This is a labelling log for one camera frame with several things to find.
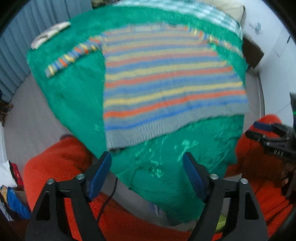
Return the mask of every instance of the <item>floor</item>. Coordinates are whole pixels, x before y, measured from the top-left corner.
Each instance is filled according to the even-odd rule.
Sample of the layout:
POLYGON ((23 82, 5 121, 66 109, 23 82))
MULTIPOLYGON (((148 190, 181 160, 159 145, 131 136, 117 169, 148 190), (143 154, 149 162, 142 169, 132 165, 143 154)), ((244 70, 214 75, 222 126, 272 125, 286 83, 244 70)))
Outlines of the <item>floor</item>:
MULTIPOLYGON (((250 112, 244 120, 244 130, 264 115, 264 102, 260 79, 252 71, 246 75, 247 96, 250 112)), ((69 133, 53 115, 46 99, 32 75, 17 90, 12 99, 14 108, 7 116, 4 127, 4 140, 8 160, 18 165, 22 174, 24 165, 32 157, 47 149, 69 133)), ((110 195, 115 177, 110 174, 103 192, 110 195)), ((166 225, 166 219, 156 217, 151 204, 119 182, 114 199, 134 215, 155 224, 166 225)))

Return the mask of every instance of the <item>beige pillow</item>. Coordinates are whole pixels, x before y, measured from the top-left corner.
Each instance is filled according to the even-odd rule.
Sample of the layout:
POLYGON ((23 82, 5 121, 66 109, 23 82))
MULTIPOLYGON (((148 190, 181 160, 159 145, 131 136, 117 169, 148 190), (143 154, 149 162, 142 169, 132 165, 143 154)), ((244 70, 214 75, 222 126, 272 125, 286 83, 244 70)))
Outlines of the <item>beige pillow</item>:
POLYGON ((242 20, 244 14, 244 5, 237 2, 236 0, 198 0, 208 5, 212 5, 217 9, 232 16, 238 22, 242 20))

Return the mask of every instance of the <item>metal screw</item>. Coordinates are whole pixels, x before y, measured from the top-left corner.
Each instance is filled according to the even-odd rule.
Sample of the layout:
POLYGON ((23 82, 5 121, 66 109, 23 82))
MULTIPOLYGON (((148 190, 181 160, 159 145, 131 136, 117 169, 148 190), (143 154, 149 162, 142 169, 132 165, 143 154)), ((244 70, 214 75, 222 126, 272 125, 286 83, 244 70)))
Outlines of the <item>metal screw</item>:
POLYGON ((217 179, 219 179, 219 176, 217 174, 211 174, 210 178, 213 180, 217 180, 217 179))
POLYGON ((245 179, 245 178, 242 178, 240 181, 241 181, 242 184, 248 184, 249 183, 249 181, 247 179, 245 179))
POLYGON ((76 179, 81 180, 81 179, 83 179, 84 177, 85 177, 84 174, 83 174, 83 173, 80 173, 80 174, 78 174, 78 175, 76 176, 76 179))
POLYGON ((50 185, 50 184, 53 184, 53 183, 54 183, 54 179, 53 178, 50 178, 50 179, 47 180, 47 184, 50 185))

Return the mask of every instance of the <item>green and white checkered cloth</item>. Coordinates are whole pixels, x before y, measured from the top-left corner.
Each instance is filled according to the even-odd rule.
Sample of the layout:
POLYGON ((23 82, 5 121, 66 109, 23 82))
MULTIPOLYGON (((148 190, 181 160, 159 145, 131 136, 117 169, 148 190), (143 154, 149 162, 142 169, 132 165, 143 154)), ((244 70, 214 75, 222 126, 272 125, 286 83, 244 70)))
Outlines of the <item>green and white checkered cloth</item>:
POLYGON ((152 7, 182 14, 192 14, 199 19, 232 31, 242 39, 242 28, 234 18, 214 6, 195 0, 122 0, 115 3, 114 6, 152 7))

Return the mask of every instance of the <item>green bedspread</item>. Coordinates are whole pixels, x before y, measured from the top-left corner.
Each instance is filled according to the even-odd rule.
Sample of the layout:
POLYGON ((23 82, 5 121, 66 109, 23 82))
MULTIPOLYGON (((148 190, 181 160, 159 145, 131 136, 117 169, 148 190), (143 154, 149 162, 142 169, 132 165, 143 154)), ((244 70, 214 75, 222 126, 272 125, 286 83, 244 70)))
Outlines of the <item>green bedspread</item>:
MULTIPOLYGON (((145 7, 102 7, 71 19, 71 27, 37 50, 27 61, 55 116, 100 157, 106 150, 102 102, 104 58, 100 52, 79 59, 51 79, 45 68, 89 36, 127 24, 167 22, 184 24, 230 41, 241 48, 233 32, 192 15, 145 7)), ((244 81, 245 61, 237 54, 213 45, 244 81)), ((183 169, 182 155, 190 151, 210 173, 225 174, 236 162, 234 148, 242 133, 243 116, 217 117, 189 124, 180 130, 112 154, 111 171, 131 190, 157 204, 174 220, 187 222, 201 214, 203 203, 196 198, 183 169)))

